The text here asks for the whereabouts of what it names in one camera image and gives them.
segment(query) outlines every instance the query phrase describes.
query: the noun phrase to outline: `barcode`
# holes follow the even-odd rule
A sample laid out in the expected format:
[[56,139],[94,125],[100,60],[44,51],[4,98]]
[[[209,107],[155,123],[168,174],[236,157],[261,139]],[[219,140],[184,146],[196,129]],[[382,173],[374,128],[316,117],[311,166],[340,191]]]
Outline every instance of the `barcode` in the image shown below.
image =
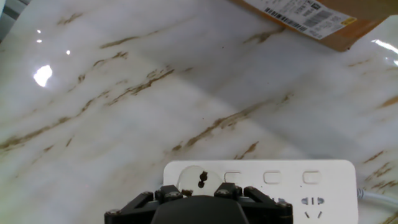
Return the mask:
[[305,21],[303,23],[303,25],[312,28],[312,27],[316,26],[317,24],[319,24],[320,22],[324,21],[325,19],[329,18],[331,15],[333,15],[332,12],[322,10],[315,16],[313,16],[313,17],[309,18],[307,21]]
[[275,17],[276,19],[278,19],[278,20],[280,20],[280,21],[286,23],[287,25],[289,25],[289,26],[291,26],[291,27],[294,27],[294,28],[298,29],[298,30],[301,31],[301,32],[304,32],[304,31],[307,30],[306,27],[301,26],[300,24],[294,22],[293,20],[290,20],[289,18],[286,18],[285,16],[279,14],[278,12],[273,11],[273,10],[270,9],[270,8],[267,8],[266,10],[264,10],[264,12],[266,12],[266,13],[272,15],[273,17]]

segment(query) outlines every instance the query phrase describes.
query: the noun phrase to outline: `electrical outlet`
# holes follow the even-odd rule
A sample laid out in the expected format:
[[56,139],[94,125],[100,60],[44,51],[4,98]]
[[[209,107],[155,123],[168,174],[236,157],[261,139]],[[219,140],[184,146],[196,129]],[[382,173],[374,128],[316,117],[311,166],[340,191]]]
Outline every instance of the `electrical outlet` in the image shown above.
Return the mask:
[[295,224],[358,223],[355,168],[348,161],[174,161],[164,169],[164,185],[193,195],[213,195],[224,181],[291,203]]

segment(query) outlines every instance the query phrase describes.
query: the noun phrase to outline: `dark spot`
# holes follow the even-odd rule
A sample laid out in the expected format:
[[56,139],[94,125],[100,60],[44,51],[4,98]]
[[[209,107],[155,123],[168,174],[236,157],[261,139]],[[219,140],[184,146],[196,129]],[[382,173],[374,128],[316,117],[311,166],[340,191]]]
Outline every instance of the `dark spot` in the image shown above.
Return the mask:
[[187,197],[191,197],[192,194],[193,194],[193,190],[185,190],[185,189],[183,189],[183,190],[181,191],[181,194],[183,194],[183,195],[185,195],[185,196],[187,196]]
[[199,181],[198,187],[203,188],[205,186],[205,183],[203,181]]
[[199,176],[201,181],[206,181],[207,180],[207,172],[203,171],[200,176]]
[[86,78],[86,74],[79,75],[78,83],[81,83]]
[[366,160],[366,161],[363,162],[363,163],[365,164],[365,163],[367,163],[367,162],[373,161],[375,158],[379,157],[379,156],[380,156],[381,154],[383,154],[383,153],[384,153],[384,151],[381,151],[381,152],[377,153],[376,155],[370,157],[370,159]]
[[203,188],[205,186],[205,181],[207,180],[207,172],[203,171],[200,175],[199,175],[200,181],[198,183],[198,187],[199,188]]
[[270,36],[274,35],[274,34],[280,34],[281,32],[283,32],[285,30],[284,27],[281,27],[280,29],[274,30],[274,31],[270,31],[270,32],[262,32],[260,34],[254,34],[252,37],[248,38],[247,40],[245,40],[243,43],[246,44],[248,42],[251,42],[253,40],[257,39],[257,44],[261,44],[264,41],[266,41]]
[[379,106],[379,108],[385,108],[385,107],[394,105],[394,104],[396,104],[396,103],[398,103],[398,96],[394,96],[394,97],[388,99],[388,100],[387,100],[386,102],[384,102],[381,106]]
[[79,18],[80,16],[82,16],[83,13],[74,13],[69,19],[65,20],[64,18],[62,18],[59,22],[58,25],[66,25],[69,24],[71,22],[73,22],[75,19]]
[[43,151],[44,151],[44,152],[48,152],[52,147],[54,147],[54,145],[52,145],[52,146],[50,146],[50,147],[47,147],[47,148],[43,149]]

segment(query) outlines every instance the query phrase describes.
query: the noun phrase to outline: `white power strip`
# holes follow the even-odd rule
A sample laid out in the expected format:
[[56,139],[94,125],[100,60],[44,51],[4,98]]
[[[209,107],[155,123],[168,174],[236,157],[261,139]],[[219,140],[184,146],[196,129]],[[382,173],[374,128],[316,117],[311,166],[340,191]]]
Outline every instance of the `white power strip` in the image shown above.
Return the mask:
[[[203,171],[207,180],[199,187]],[[291,203],[295,223],[358,223],[355,168],[349,161],[174,161],[164,169],[164,185],[193,195],[213,195],[222,182],[253,186]]]

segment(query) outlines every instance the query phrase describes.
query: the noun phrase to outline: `brown marble vein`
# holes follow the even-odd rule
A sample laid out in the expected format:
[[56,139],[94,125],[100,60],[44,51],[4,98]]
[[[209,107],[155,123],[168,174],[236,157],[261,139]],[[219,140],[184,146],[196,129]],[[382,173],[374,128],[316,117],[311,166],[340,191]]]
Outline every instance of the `brown marble vein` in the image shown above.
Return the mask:
[[125,43],[125,42],[127,42],[127,41],[130,41],[130,40],[140,39],[140,38],[144,38],[144,37],[149,37],[149,36],[151,36],[151,35],[153,35],[153,34],[159,33],[159,32],[161,32],[161,31],[166,31],[166,30],[169,30],[169,29],[171,29],[171,28],[173,28],[173,27],[176,27],[176,26],[179,26],[179,25],[181,25],[181,24],[183,24],[183,23],[186,23],[186,22],[192,20],[193,18],[194,18],[194,17],[186,18],[186,19],[184,19],[184,20],[182,20],[182,21],[179,21],[179,22],[177,22],[177,23],[175,23],[175,24],[172,24],[171,26],[164,27],[164,28],[162,28],[162,29],[160,29],[160,30],[150,32],[149,34],[146,34],[146,35],[135,35],[135,36],[123,38],[123,39],[121,39],[121,40],[112,41],[112,42],[109,42],[109,43],[106,43],[106,44],[101,45],[99,48],[100,48],[100,49],[105,49],[105,48],[108,48],[108,47],[113,47],[113,46],[116,46],[116,45],[121,45],[121,44],[123,44],[123,43]]
[[379,157],[379,156],[380,156],[381,154],[383,154],[383,153],[384,153],[384,151],[381,151],[381,152],[377,153],[376,155],[370,157],[368,160],[366,160],[366,161],[363,162],[363,163],[365,164],[365,163],[368,163],[368,162],[370,162],[370,161],[373,161],[375,158]]
[[252,105],[238,113],[232,114],[231,116],[217,119],[216,121],[214,121],[214,123],[211,126],[207,127],[200,134],[189,139],[188,142],[184,146],[182,146],[181,144],[179,144],[178,146],[175,146],[173,148],[173,151],[188,151],[199,140],[206,138],[208,136],[211,136],[211,132],[214,129],[216,129],[216,128],[224,129],[225,127],[231,126],[231,124],[236,124],[239,121],[248,119],[249,115],[251,113],[253,113],[254,111],[261,108],[262,106],[269,104],[269,103],[271,103],[271,101],[256,103],[255,105]]
[[250,38],[245,40],[243,43],[246,44],[248,42],[252,42],[253,40],[257,40],[257,44],[261,44],[261,43],[265,42],[270,36],[272,36],[274,34],[280,34],[284,30],[285,30],[285,27],[281,27],[274,31],[262,32],[260,34],[254,34],[253,36],[251,36]]
[[386,108],[396,103],[398,103],[398,96],[393,96],[392,98],[389,98],[387,101],[385,101],[381,106],[379,106],[379,108]]
[[370,61],[371,61],[371,59],[367,59],[367,60],[365,60],[363,62],[357,62],[357,63],[351,64],[351,65],[348,65],[348,66],[349,67],[354,67],[356,65],[362,65],[363,63],[370,62]]
[[170,74],[173,74],[174,69],[170,69],[170,67],[166,67],[166,69],[161,70],[158,72],[158,70],[155,70],[153,72],[150,72],[147,75],[147,78],[149,78],[148,81],[138,85],[138,86],[132,86],[127,88],[122,94],[120,94],[118,97],[113,99],[110,103],[108,103],[108,106],[111,106],[115,103],[117,103],[122,97],[126,96],[127,94],[130,95],[137,95],[140,91],[145,90],[146,88],[149,88],[152,86],[152,84],[156,81],[159,81],[165,77],[167,77]]
[[241,156],[236,155],[234,159],[243,159],[247,153],[254,152],[256,150],[256,146],[259,142],[253,143],[246,152],[244,152]]
[[82,15],[83,15],[83,13],[74,13],[69,19],[61,18],[58,22],[58,25],[67,25]]
[[397,224],[398,223],[398,212],[395,212],[392,216],[388,217],[381,224]]
[[46,131],[48,131],[48,130],[51,130],[51,129],[53,129],[53,128],[56,128],[57,126],[59,126],[59,125],[61,125],[61,124],[63,124],[63,123],[66,123],[67,121],[69,121],[69,120],[71,120],[71,119],[73,119],[73,118],[79,117],[80,115],[82,115],[82,114],[88,109],[88,107],[92,104],[92,102],[94,102],[95,99],[96,99],[96,98],[93,98],[93,99],[89,100],[89,101],[86,103],[86,105],[85,105],[84,107],[82,107],[82,109],[80,110],[80,112],[79,112],[77,115],[75,115],[75,116],[72,116],[72,117],[67,117],[67,116],[66,116],[66,117],[62,117],[62,118],[58,119],[57,122],[55,122],[55,123],[53,123],[53,124],[51,124],[51,125],[44,126],[43,128],[40,128],[40,129],[38,129],[38,130],[36,130],[36,131],[32,131],[32,132],[29,133],[29,134],[26,134],[26,135],[20,136],[20,137],[18,137],[18,136],[13,136],[13,137],[7,139],[6,141],[0,143],[0,149],[1,149],[0,153],[10,151],[11,149],[15,149],[15,148],[17,148],[17,147],[15,147],[15,146],[24,144],[24,143],[26,143],[27,141],[30,141],[31,139],[33,139],[33,138],[35,138],[35,137],[41,135],[42,133],[44,133],[44,132],[46,132]]
[[389,181],[389,182],[386,182],[385,180],[383,180],[380,183],[374,185],[372,187],[372,189],[377,188],[377,189],[381,190],[381,189],[383,189],[385,187],[394,187],[396,185],[398,185],[398,180],[392,180],[392,181]]
[[138,38],[148,37],[148,36],[150,36],[150,35],[152,35],[152,34],[156,34],[157,32],[158,32],[158,31],[151,32],[151,33],[149,33],[149,34],[147,34],[147,35],[143,35],[143,36],[126,37],[126,38],[121,39],[121,40],[117,40],[117,41],[114,41],[114,42],[110,42],[110,43],[103,44],[103,45],[101,45],[99,48],[100,48],[100,49],[105,49],[105,48],[108,48],[108,47],[113,47],[113,46],[116,46],[116,45],[123,44],[123,43],[125,43],[125,42],[127,42],[127,41],[129,41],[129,40],[134,40],[134,39],[138,39]]
[[[92,72],[94,69],[99,68],[100,66],[103,66],[104,64],[108,63],[109,61],[112,61],[114,59],[117,58],[123,58],[124,60],[127,59],[129,56],[129,52],[118,52],[116,55],[107,58],[107,59],[101,59],[96,61],[93,66],[84,74],[79,75],[79,77],[77,78],[77,85],[81,84],[85,79],[86,79],[86,74],[89,72]],[[74,87],[72,87],[71,89],[68,90],[68,93],[71,92],[72,90],[74,90],[77,85],[75,85]]]
[[43,149],[43,152],[40,153],[40,156],[38,158],[36,158],[35,160],[32,161],[32,165],[35,164],[39,159],[41,159],[43,157],[43,155],[48,152],[49,150],[51,150],[51,148],[53,148],[54,145],[50,146],[50,147],[46,147],[45,149]]
[[67,145],[66,145],[65,147],[68,147],[68,146],[69,146],[69,144],[70,144],[70,142],[72,141],[72,139],[73,139],[73,137],[69,139],[69,141],[68,141],[68,143],[67,143]]
[[370,181],[375,177],[381,177],[384,174],[390,172],[395,166],[391,164],[390,162],[385,163],[382,167],[380,167],[378,170],[374,171],[371,175],[369,175],[365,181]]

